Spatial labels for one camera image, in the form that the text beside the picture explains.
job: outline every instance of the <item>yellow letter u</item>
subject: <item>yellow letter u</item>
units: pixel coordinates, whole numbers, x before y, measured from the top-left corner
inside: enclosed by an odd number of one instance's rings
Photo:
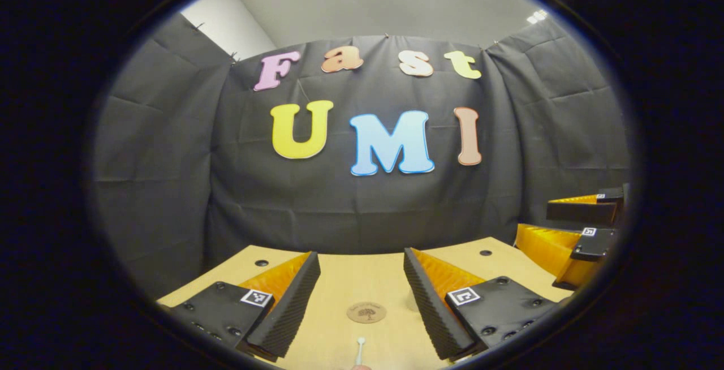
[[[317,100],[307,104],[312,113],[312,135],[306,143],[298,143],[292,135],[294,115],[299,112],[297,104],[277,105],[271,111],[274,127],[271,130],[271,144],[274,150],[285,158],[311,158],[326,144],[326,115],[334,104],[329,100]]]

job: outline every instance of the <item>round coaster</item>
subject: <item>round coaster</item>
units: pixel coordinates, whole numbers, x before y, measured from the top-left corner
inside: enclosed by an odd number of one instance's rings
[[[347,309],[347,317],[360,324],[373,324],[382,321],[387,315],[387,309],[374,302],[355,303]]]

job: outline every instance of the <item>white wall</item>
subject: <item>white wall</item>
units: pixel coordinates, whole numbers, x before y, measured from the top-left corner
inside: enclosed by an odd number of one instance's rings
[[[277,47],[241,0],[198,0],[181,11],[192,24],[234,58],[242,60]]]

